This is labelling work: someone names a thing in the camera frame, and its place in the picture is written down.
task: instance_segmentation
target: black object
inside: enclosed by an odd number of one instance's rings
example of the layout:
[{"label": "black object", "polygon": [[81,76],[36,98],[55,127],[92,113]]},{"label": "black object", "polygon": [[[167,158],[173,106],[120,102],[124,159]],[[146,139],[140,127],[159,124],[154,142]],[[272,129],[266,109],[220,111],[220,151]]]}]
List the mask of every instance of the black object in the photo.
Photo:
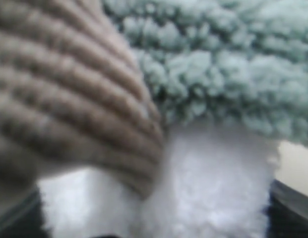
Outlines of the black object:
[{"label": "black object", "polygon": [[[268,215],[268,238],[308,238],[308,197],[276,181],[272,186]],[[35,191],[0,220],[0,238],[48,238],[41,229],[42,223],[40,196]]]}]

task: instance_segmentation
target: beige ribbed knit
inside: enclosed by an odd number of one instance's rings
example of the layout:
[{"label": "beige ribbed knit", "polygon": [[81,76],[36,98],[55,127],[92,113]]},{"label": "beige ribbed knit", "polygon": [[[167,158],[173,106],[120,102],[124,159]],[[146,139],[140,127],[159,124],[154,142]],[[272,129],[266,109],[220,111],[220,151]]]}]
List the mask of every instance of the beige ribbed knit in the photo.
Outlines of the beige ribbed knit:
[{"label": "beige ribbed knit", "polygon": [[162,149],[159,113],[98,0],[0,0],[0,179],[75,160],[146,196]]}]

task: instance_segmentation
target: white faux fur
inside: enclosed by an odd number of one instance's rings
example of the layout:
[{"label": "white faux fur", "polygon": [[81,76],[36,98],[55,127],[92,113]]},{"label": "white faux fur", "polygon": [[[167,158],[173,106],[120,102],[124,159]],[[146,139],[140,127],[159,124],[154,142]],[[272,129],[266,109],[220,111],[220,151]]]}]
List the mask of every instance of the white faux fur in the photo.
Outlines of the white faux fur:
[{"label": "white faux fur", "polygon": [[149,199],[81,169],[40,182],[46,227],[53,238],[264,238],[276,152],[241,126],[173,126]]}]

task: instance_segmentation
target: teal fuzzy fabric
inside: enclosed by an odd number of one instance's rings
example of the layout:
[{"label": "teal fuzzy fabric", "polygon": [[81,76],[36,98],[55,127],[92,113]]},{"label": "teal fuzzy fabric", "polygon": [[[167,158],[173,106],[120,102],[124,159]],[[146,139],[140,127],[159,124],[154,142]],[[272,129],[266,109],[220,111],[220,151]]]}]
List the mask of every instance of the teal fuzzy fabric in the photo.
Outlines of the teal fuzzy fabric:
[{"label": "teal fuzzy fabric", "polygon": [[168,123],[308,146],[308,0],[102,0]]}]

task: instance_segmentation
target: knit fabric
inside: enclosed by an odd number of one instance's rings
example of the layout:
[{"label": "knit fabric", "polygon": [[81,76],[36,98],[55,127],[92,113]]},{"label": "knit fabric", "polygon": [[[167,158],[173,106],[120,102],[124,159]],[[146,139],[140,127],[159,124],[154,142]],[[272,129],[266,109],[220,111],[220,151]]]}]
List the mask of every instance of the knit fabric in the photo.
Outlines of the knit fabric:
[{"label": "knit fabric", "polygon": [[74,160],[150,192],[160,115],[100,7],[0,0],[0,178],[35,177],[38,159]]},{"label": "knit fabric", "polygon": [[308,0],[102,0],[167,123],[308,146]]}]

